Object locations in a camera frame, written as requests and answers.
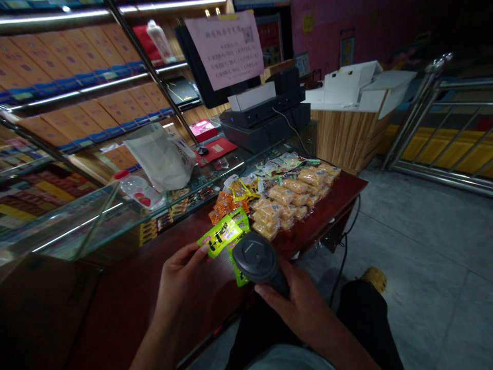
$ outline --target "qr code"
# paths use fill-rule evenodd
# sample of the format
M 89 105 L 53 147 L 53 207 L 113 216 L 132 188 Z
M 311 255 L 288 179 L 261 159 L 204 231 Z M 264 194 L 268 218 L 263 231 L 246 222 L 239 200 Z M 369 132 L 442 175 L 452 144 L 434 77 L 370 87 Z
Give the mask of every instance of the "qr code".
M 245 44 L 249 42 L 253 42 L 253 32 L 252 26 L 243 27 L 243 37 L 245 38 Z

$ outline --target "paper sign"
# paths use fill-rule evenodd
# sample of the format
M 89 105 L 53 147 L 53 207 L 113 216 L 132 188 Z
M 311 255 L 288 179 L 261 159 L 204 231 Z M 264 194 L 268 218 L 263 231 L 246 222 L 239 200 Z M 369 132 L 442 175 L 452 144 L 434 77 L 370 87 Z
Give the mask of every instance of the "paper sign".
M 312 15 L 305 15 L 303 17 L 303 33 L 308 33 L 313 31 L 313 27 L 315 26 L 315 19 Z
M 185 24 L 214 91 L 263 73 L 260 39 L 250 12 L 222 20 L 188 18 Z

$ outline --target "shoe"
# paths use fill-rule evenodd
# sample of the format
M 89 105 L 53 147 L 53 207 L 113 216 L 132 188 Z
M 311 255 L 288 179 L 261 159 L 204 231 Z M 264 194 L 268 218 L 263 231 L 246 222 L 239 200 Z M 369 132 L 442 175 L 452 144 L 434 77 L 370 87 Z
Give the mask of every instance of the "shoe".
M 370 267 L 368 270 L 366 270 L 366 272 L 363 274 L 363 276 L 361 276 L 360 279 L 365 280 L 373 285 L 380 294 L 383 294 L 385 288 L 387 287 L 386 276 L 376 267 Z

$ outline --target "black pants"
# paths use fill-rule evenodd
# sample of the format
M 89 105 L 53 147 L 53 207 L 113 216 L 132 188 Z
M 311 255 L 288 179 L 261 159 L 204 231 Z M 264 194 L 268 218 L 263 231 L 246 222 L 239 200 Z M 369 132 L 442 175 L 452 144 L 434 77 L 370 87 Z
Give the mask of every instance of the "black pants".
M 387 302 L 363 280 L 347 283 L 341 291 L 337 317 L 382 368 L 403 369 L 387 320 Z M 241 318 L 226 370 L 244 369 L 275 344 L 302 345 L 280 316 L 263 300 Z

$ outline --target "white paper bag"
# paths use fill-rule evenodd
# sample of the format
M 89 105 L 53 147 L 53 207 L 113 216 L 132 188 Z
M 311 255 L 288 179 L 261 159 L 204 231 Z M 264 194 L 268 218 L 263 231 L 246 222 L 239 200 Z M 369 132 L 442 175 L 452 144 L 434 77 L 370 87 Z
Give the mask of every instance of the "white paper bag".
M 195 153 L 159 123 L 142 127 L 123 142 L 159 192 L 181 189 L 190 180 Z

